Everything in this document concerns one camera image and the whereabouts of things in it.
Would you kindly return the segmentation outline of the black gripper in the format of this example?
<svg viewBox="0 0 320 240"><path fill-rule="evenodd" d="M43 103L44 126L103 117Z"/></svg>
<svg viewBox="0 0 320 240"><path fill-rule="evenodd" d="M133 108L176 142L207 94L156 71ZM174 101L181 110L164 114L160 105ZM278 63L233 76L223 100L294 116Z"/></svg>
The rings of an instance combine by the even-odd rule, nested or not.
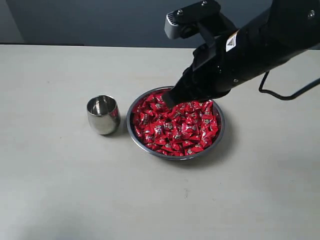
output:
<svg viewBox="0 0 320 240"><path fill-rule="evenodd" d="M193 62L174 87L162 94L168 108L190 101L218 99L244 83L244 39L218 37L193 51Z"/></svg>

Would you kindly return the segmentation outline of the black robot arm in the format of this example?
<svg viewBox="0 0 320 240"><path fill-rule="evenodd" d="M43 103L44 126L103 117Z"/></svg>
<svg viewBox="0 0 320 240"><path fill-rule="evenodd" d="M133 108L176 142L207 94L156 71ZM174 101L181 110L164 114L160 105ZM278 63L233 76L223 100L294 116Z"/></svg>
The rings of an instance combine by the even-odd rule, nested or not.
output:
<svg viewBox="0 0 320 240"><path fill-rule="evenodd" d="M182 7L166 15L169 39L200 34L204 44L177 84L163 95L168 107L226 96L233 88L270 70L320 42L317 0L274 0L270 8L237 28L214 0Z"/></svg>

